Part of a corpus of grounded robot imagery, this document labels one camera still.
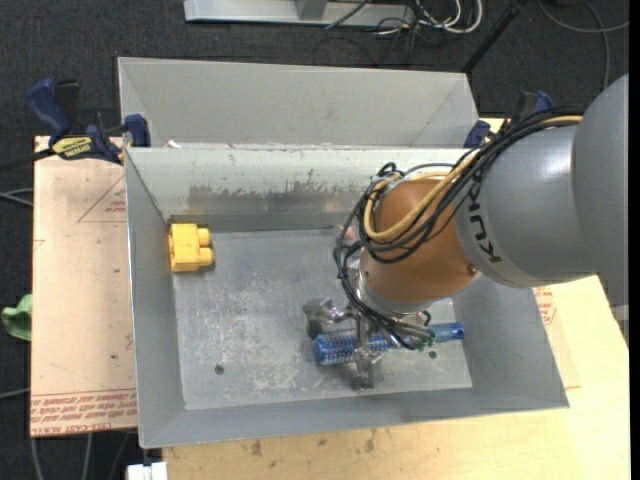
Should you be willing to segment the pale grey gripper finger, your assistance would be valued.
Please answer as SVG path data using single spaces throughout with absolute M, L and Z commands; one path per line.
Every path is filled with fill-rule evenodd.
M 347 318 L 347 313 L 334 305 L 332 299 L 328 297 L 306 302 L 302 311 L 308 324 L 332 325 Z
M 351 381 L 353 389 L 371 389 L 375 386 L 374 356 L 365 349 L 356 349 L 354 352 L 356 374 Z

